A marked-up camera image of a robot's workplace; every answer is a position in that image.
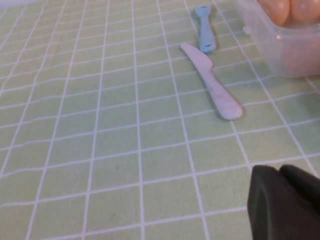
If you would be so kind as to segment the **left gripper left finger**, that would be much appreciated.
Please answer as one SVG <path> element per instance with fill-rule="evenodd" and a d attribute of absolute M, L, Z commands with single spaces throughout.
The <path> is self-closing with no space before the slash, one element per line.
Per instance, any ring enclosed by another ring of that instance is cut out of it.
<path fill-rule="evenodd" d="M 254 240 L 320 238 L 320 214 L 274 167 L 252 168 L 247 212 Z"/>

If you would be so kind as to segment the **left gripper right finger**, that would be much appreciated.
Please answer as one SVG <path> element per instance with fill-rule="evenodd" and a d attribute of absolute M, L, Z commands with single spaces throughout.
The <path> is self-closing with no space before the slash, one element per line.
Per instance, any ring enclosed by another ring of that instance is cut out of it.
<path fill-rule="evenodd" d="M 279 172 L 297 191 L 297 193 L 309 202 L 312 209 L 320 214 L 320 179 L 304 171 L 297 166 L 284 164 Z"/>

